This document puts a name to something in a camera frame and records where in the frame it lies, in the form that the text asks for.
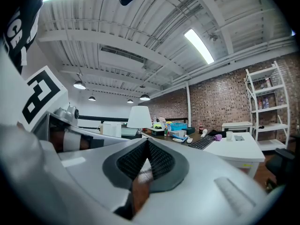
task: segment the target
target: wooden floor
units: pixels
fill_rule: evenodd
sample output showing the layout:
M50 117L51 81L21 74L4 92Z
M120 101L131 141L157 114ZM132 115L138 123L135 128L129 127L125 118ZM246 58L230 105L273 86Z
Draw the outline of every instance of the wooden floor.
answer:
M288 149L294 151L295 143L288 145ZM268 151L264 153L266 159L264 163L260 163L257 169L254 180L265 189L265 181L268 178L276 181L275 176L266 168L265 163L274 156L273 151ZM133 203L134 203L134 214L137 213L149 197L149 184L153 180L151 170L146 172L141 172L133 182Z

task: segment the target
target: black chair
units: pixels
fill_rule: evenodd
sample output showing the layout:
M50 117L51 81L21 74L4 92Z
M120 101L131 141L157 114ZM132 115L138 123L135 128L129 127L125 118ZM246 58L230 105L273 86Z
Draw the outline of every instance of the black chair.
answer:
M266 162L267 169L276 176L276 182L270 178L266 181L268 191L273 190L277 186L286 184L292 176L295 153L287 149L275 149L275 156Z

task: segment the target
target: white lampshade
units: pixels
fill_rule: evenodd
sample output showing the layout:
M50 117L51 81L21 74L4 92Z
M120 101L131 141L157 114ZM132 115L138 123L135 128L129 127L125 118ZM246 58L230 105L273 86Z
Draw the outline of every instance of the white lampshade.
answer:
M152 121L147 106L133 106L128 119L128 128L150 128Z

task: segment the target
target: table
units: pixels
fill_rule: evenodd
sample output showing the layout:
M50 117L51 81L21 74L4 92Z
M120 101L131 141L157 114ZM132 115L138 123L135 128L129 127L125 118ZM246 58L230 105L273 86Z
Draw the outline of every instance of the table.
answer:
M251 122L228 122L222 124L222 131L234 131L234 130L245 130L252 134L252 123Z
M153 136L146 133L144 133L143 135L174 142L173 138L169 136ZM235 141L235 135L242 136L244 138L244 141ZM192 143L195 143L202 139L201 134L199 133L190 134L189 137L193 139ZM182 143L174 143L188 146L187 141ZM262 153L250 133L234 133L232 136L232 141L227 141L226 138L222 138L220 142L212 142L212 144L206 147L204 151L217 155L218 157L222 158L226 162L239 169L246 169L247 174L251 178L255 176L259 163L262 163L265 160L264 154Z

